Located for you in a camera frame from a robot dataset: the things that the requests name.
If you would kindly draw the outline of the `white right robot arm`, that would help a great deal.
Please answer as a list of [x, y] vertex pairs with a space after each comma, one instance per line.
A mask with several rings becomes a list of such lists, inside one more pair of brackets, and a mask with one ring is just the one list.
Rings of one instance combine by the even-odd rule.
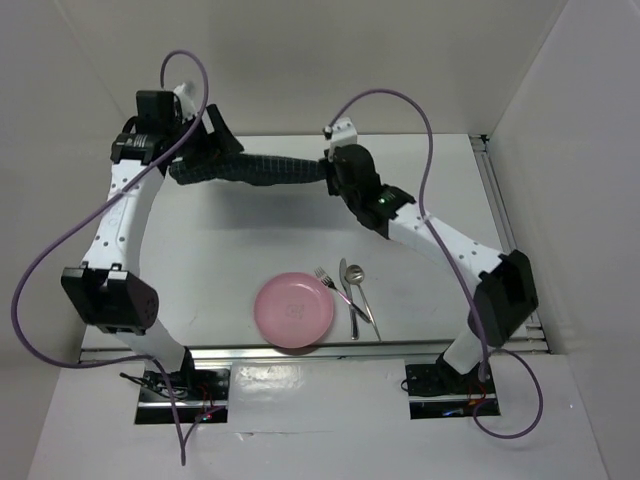
[[485, 373], [489, 353], [503, 347], [538, 308], [529, 258], [503, 253], [464, 235], [427, 212], [402, 189], [384, 184], [370, 152], [351, 144], [328, 149], [321, 164], [328, 192], [339, 196], [357, 221], [449, 269], [469, 304], [465, 326], [436, 361], [436, 379], [460, 391], [471, 374]]

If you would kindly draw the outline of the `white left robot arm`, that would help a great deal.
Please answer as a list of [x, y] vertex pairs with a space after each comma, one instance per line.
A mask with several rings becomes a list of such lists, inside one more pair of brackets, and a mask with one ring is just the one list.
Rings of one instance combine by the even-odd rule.
[[67, 268], [62, 287], [85, 324], [117, 338], [145, 356], [151, 376], [162, 371], [163, 389], [176, 399], [196, 390], [197, 374], [189, 349], [159, 319], [157, 291], [140, 276], [140, 253], [149, 214], [173, 162], [222, 152], [220, 139], [240, 144], [219, 111], [201, 111], [194, 87], [136, 94], [137, 114], [111, 147], [108, 208], [81, 264]]

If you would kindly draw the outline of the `dark checked cloth napkin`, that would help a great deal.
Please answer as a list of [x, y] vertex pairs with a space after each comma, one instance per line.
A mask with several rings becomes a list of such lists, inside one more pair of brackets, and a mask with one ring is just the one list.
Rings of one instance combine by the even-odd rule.
[[223, 180], [262, 187], [309, 184], [327, 178], [325, 165], [317, 160], [245, 153], [174, 161], [169, 174], [182, 186]]

